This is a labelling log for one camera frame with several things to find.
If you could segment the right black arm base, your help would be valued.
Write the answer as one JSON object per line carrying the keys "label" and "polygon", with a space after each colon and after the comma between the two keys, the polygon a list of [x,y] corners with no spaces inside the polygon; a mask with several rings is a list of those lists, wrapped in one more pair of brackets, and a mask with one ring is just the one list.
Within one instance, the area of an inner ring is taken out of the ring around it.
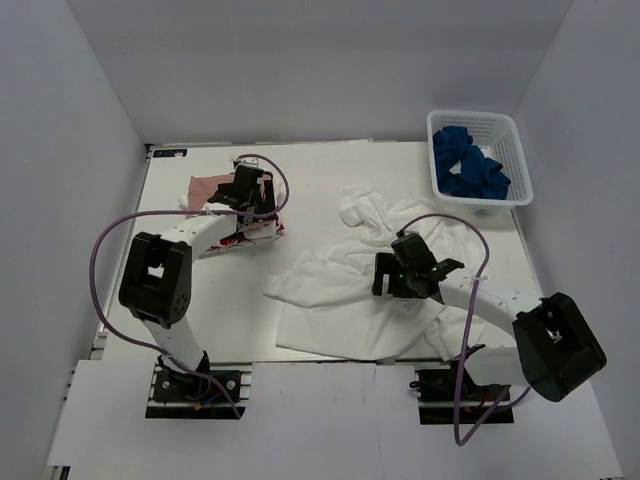
{"label": "right black arm base", "polygon": [[[409,389],[417,395],[421,425],[452,425],[456,373],[451,368],[418,369]],[[489,409],[504,389],[501,385],[478,386],[464,373],[461,387],[460,423],[472,425]]]}

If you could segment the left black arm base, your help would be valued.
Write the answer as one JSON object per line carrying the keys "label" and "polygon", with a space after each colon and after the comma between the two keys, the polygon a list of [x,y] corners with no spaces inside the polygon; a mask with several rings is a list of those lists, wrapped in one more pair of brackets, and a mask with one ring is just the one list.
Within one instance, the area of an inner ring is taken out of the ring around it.
{"label": "left black arm base", "polygon": [[146,419],[162,420],[238,420],[248,404],[252,380],[250,366],[211,367],[210,375],[227,391],[204,379],[190,379],[184,374],[156,364],[151,378],[145,411]]}

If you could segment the red white t shirt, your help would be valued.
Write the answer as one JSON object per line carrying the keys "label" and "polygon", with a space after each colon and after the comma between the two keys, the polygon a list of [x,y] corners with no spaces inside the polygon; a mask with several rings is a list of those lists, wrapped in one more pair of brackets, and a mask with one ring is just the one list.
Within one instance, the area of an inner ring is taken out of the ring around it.
{"label": "red white t shirt", "polygon": [[[183,210],[186,208],[187,193],[179,198],[179,206]],[[257,246],[277,240],[284,233],[285,226],[279,217],[274,220],[260,220],[257,223],[243,226],[238,232],[221,239],[217,244],[207,250],[208,254],[218,254],[232,248],[243,248]]]}

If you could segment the pink t shirt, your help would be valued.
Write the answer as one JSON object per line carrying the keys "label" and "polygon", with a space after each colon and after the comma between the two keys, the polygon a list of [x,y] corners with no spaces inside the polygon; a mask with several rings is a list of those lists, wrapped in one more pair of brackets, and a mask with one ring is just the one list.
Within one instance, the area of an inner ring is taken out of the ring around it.
{"label": "pink t shirt", "polygon": [[216,193],[218,187],[221,184],[231,183],[233,178],[233,174],[208,177],[192,176],[188,185],[186,208],[188,210],[201,210]]}

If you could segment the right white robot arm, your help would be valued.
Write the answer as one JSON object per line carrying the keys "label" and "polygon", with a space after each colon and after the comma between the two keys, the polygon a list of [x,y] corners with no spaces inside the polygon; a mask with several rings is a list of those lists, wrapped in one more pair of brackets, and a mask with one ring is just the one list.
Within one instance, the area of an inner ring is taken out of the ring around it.
{"label": "right white robot arm", "polygon": [[570,296],[538,298],[499,287],[458,260],[437,261],[415,232],[391,248],[375,256],[373,295],[463,309],[514,339],[514,346],[469,346],[453,359],[453,370],[475,385],[528,386],[559,402],[606,366],[604,350]]}

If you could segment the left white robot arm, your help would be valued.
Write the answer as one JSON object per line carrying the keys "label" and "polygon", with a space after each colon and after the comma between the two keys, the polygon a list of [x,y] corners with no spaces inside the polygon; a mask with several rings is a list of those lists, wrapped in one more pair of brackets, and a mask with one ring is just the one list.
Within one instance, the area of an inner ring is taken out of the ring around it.
{"label": "left white robot arm", "polygon": [[250,230],[277,231],[273,175],[240,164],[233,179],[219,184],[202,209],[204,215],[191,215],[163,233],[134,236],[118,294],[120,304],[162,350],[162,365],[176,372],[208,369],[206,351],[187,320],[193,263]]}

